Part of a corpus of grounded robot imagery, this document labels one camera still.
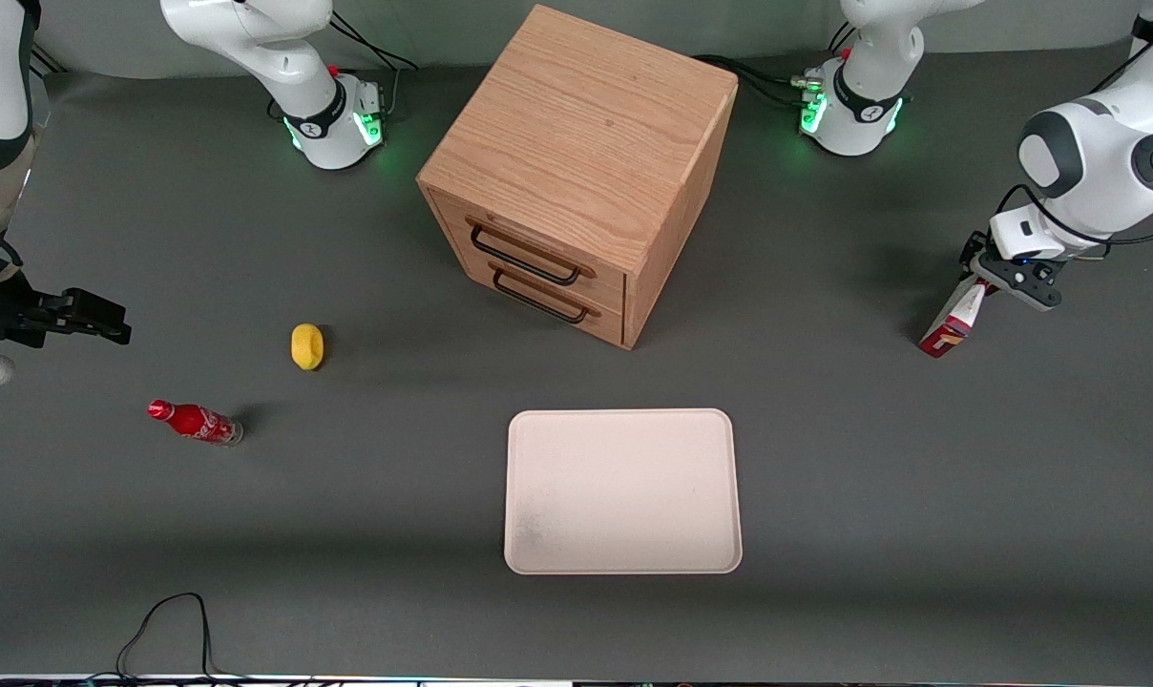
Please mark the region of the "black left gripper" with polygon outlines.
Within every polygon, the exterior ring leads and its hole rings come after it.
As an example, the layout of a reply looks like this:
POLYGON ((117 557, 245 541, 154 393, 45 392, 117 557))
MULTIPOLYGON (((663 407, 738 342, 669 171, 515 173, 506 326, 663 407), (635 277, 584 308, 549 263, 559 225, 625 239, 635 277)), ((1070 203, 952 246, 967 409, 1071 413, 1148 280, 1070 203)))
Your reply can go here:
POLYGON ((998 254, 984 254, 988 246, 990 236, 974 231, 959 256, 959 279, 978 280, 982 299, 998 290, 1005 292, 1039 312, 1048 312, 1062 304, 1057 281, 1064 261, 1004 261, 998 254))

